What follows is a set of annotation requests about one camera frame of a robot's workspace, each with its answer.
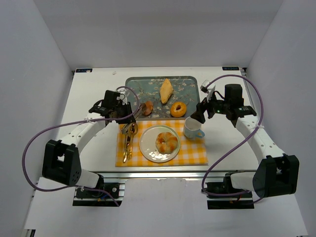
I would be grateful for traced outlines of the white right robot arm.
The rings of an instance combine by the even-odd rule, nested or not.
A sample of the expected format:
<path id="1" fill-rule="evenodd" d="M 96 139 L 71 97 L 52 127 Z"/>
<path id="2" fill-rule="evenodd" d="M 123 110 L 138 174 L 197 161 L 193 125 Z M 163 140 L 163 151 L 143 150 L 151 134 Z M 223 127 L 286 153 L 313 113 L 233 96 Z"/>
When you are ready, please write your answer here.
<path id="1" fill-rule="evenodd" d="M 200 87 L 207 96 L 197 104 L 191 115 L 194 121 L 205 123 L 215 114 L 225 115 L 232 125 L 244 136 L 255 154 L 259 166 L 254 172 L 227 173 L 221 185 L 203 189 L 214 197 L 238 196 L 246 191 L 255 192 L 260 198 L 289 195 L 296 192 L 299 161 L 295 155 L 287 155 L 259 125 L 259 118 L 251 106 L 244 105 L 242 87 L 239 84 L 225 85 L 225 95 L 217 99 L 214 86 L 204 81 Z"/>

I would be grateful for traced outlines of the round twisted bread roll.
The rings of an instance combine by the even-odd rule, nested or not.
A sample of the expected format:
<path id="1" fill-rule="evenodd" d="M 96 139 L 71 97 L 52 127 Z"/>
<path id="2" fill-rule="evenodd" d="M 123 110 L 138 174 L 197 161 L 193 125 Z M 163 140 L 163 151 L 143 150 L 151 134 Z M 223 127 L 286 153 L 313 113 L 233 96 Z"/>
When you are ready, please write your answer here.
<path id="1" fill-rule="evenodd" d="M 170 154 L 178 147 L 178 138 L 170 132 L 160 133 L 156 138 L 156 148 L 162 154 Z"/>

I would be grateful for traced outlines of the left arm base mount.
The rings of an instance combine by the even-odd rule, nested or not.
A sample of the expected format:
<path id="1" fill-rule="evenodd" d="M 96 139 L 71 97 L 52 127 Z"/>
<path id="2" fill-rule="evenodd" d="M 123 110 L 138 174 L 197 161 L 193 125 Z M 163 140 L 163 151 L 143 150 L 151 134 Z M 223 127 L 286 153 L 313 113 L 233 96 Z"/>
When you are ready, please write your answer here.
<path id="1" fill-rule="evenodd" d="M 104 181 L 91 191 L 76 188 L 73 206 L 80 207 L 119 207 L 123 201 L 126 179 L 120 179 L 114 173 L 100 173 Z"/>

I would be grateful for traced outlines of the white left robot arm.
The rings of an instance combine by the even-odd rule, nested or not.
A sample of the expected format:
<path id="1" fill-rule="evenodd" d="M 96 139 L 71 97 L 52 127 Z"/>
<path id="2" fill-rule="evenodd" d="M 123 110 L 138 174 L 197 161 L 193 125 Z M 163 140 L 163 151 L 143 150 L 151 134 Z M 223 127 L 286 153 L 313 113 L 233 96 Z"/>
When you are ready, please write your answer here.
<path id="1" fill-rule="evenodd" d="M 89 109 L 86 119 L 73 131 L 57 141 L 47 142 L 42 176 L 67 186 L 100 189 L 102 176 L 82 169 L 79 156 L 90 140 L 112 121 L 118 124 L 135 122 L 131 103 L 122 91 L 107 90 L 104 98 Z"/>

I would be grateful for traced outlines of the small brown bread piece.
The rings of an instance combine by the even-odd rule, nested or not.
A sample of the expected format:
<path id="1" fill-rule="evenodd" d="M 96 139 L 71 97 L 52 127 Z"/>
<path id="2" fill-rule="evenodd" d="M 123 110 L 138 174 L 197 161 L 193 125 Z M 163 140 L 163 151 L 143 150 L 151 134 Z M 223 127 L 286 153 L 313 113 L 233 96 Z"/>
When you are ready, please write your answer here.
<path id="1" fill-rule="evenodd" d="M 153 110 L 152 101 L 147 101 L 143 104 L 142 115 L 148 116 L 151 114 L 152 110 Z"/>

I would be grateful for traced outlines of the silver metal tongs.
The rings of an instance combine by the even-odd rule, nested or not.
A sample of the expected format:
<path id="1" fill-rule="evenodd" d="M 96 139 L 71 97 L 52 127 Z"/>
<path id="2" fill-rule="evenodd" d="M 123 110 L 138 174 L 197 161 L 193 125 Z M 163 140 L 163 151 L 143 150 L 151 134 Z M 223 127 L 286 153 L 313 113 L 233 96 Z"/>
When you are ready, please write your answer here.
<path id="1" fill-rule="evenodd" d="M 136 110 L 136 113 L 131 116 L 128 119 L 128 123 L 126 123 L 122 129 L 121 129 L 121 133 L 122 134 L 126 134 L 128 131 L 128 128 L 131 126 L 132 123 L 135 123 L 136 120 L 138 119 L 138 117 L 146 110 L 146 105 L 144 103 L 141 103 L 141 105 L 139 106 L 139 108 Z"/>

